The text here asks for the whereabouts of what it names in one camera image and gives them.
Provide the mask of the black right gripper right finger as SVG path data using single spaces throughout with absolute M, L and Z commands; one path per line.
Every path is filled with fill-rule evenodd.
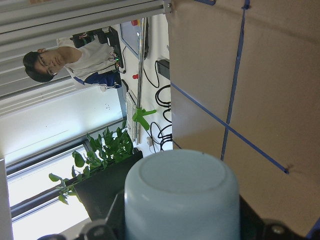
M 240 196 L 240 239 L 307 240 L 280 221 L 260 218 L 242 196 Z

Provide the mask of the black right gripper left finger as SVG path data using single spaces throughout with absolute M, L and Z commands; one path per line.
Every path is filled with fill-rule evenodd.
M 119 192 L 105 219 L 86 223 L 73 240 L 124 240 L 125 239 L 125 199 Z

